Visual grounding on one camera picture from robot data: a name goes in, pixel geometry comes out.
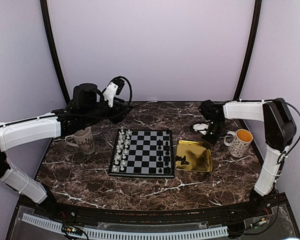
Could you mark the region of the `black white chess board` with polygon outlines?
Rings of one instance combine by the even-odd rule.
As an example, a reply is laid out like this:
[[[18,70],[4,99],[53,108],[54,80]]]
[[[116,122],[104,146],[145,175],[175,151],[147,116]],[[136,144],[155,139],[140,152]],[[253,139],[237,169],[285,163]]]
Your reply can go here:
[[[159,168],[162,168],[162,173],[158,173]],[[173,179],[175,162],[172,131],[169,129],[119,129],[108,175]]]

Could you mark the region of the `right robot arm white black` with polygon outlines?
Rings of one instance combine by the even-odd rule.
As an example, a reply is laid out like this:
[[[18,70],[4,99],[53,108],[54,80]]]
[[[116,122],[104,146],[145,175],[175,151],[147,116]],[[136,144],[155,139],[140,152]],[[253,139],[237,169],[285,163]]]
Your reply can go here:
[[[251,120],[262,122],[266,143],[266,155],[252,196],[268,195],[280,177],[285,158],[297,145],[293,141],[297,125],[290,112],[292,105],[283,98],[266,100],[232,100],[225,102],[203,101],[198,110],[209,121],[202,129],[203,146],[216,144],[225,128],[226,120]]]

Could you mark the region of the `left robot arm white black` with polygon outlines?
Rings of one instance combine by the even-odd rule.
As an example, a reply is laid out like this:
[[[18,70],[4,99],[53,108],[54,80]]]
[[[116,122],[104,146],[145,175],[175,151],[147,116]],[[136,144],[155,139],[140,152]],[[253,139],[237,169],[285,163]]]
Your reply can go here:
[[[57,218],[60,206],[53,201],[47,187],[18,169],[7,157],[6,151],[31,142],[67,137],[83,131],[102,120],[113,124],[121,122],[132,110],[131,103],[117,96],[129,81],[122,77],[112,79],[104,90],[96,84],[82,83],[73,89],[73,98],[65,108],[19,121],[0,123],[0,182],[41,205],[50,218]]]

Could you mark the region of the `gold metal tray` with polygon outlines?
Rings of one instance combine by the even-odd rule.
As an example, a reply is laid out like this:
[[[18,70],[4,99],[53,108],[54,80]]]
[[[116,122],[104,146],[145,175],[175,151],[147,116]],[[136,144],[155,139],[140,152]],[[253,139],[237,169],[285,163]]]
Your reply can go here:
[[[210,173],[212,152],[202,142],[179,140],[176,145],[175,168],[182,171]]]

